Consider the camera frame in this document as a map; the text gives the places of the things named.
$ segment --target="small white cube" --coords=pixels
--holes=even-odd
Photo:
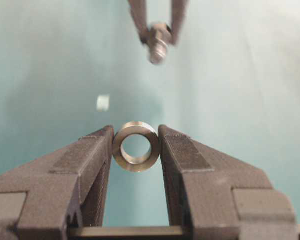
[[[110,96],[109,95],[99,95],[96,100],[96,110],[98,112],[106,112],[109,110]]]

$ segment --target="ring hole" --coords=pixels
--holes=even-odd
[[[133,134],[123,141],[121,151],[130,164],[143,164],[150,156],[151,145],[144,136]]]

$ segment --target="teal surface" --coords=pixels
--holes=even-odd
[[[300,0],[190,0],[177,48],[146,56],[125,0],[0,0],[0,174],[105,125],[166,124],[262,168],[300,223]],[[160,161],[113,161],[104,223],[168,225]]]

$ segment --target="metal rod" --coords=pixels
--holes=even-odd
[[[70,240],[186,240],[191,237],[191,230],[181,226],[149,227],[82,227],[68,230]]]

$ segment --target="metal ring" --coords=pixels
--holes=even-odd
[[[140,157],[130,156],[123,147],[124,140],[131,135],[144,136],[150,142],[149,151]],[[142,172],[151,168],[160,154],[159,138],[156,131],[141,121],[131,121],[122,126],[113,140],[113,156],[116,162],[130,172]]]

